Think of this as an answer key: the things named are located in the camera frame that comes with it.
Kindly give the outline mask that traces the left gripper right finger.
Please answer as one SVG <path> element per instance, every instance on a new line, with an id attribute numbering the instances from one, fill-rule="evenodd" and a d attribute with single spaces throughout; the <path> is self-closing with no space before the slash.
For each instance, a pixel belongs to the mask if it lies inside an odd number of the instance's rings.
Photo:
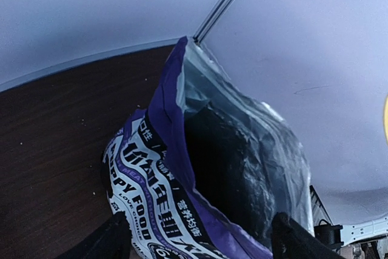
<path id="1" fill-rule="evenodd" d="M 343 258 L 319 242 L 284 212 L 278 212 L 272 220 L 271 243 L 274 259 Z"/>

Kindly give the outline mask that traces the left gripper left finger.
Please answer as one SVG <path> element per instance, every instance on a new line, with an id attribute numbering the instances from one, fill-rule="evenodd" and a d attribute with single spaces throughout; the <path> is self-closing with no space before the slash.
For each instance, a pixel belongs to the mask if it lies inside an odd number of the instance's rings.
<path id="1" fill-rule="evenodd" d="M 132 232 L 125 212 L 117 212 L 94 232 L 57 259 L 130 258 Z"/>

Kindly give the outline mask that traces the purple pet food bag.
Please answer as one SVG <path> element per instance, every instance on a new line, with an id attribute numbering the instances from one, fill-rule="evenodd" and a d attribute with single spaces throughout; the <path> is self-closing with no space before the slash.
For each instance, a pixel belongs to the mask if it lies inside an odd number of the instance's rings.
<path id="1" fill-rule="evenodd" d="M 141 258 L 271 258 L 279 212 L 313 233 L 298 138 L 186 37 L 102 165 L 110 207 L 125 213 Z"/>

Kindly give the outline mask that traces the yellow plastic scoop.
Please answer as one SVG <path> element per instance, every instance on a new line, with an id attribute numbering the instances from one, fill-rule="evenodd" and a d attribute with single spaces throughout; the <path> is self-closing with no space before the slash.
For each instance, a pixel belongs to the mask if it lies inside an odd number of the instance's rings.
<path id="1" fill-rule="evenodd" d="M 388 96 L 385 99 L 384 108 L 383 108 L 383 127 L 384 127 L 384 135 L 385 135 L 386 141 L 388 142 Z"/>

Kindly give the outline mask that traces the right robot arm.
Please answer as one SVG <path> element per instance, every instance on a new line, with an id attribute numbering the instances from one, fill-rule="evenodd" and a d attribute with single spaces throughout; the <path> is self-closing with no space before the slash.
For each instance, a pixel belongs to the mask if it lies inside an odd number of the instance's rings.
<path id="1" fill-rule="evenodd" d="M 329 224 L 321 220 L 314 227 L 315 238 L 331 250 L 357 243 L 367 243 L 387 237 L 387 215 L 360 224 Z"/>

